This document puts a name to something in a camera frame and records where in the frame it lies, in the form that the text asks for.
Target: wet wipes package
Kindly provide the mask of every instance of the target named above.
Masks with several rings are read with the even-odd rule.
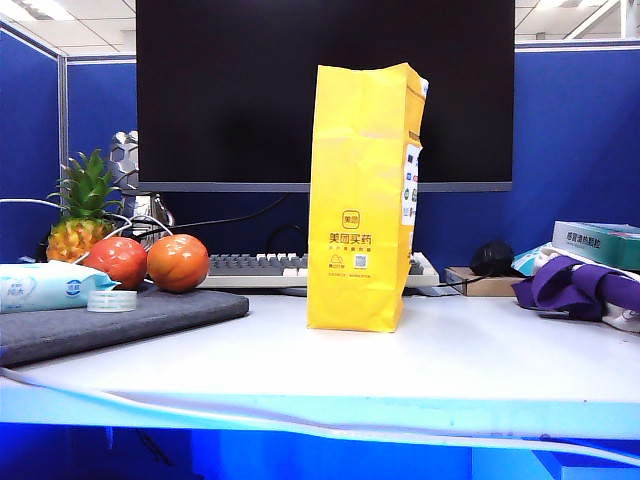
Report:
[[[66,262],[3,264],[0,312],[85,307],[90,292],[117,284],[106,273]]]

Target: white desk surface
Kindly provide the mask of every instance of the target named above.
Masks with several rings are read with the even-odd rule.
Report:
[[[262,429],[243,419],[268,417],[338,429],[640,438],[638,335],[543,319],[512,298],[462,296],[405,298],[392,334],[313,330],[306,299],[249,298],[244,318],[18,369],[205,415],[0,378],[0,421]]]

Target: box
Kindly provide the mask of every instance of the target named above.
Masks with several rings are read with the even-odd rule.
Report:
[[[446,283],[455,284],[478,278],[469,267],[448,267],[444,275]],[[473,283],[453,285],[453,288],[468,297],[515,297],[511,285],[522,280],[520,277],[488,277]]]
[[[640,228],[609,223],[555,222],[551,244],[623,270],[640,270]]]

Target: computer monitor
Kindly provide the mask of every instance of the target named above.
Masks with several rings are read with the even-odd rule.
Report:
[[[420,190],[508,190],[513,25],[513,0],[138,0],[140,188],[308,191],[318,65],[409,62]]]

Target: black mouse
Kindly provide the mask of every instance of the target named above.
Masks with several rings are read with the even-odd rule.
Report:
[[[469,267],[476,275],[499,277],[511,273],[513,249],[502,240],[482,245],[471,258]]]

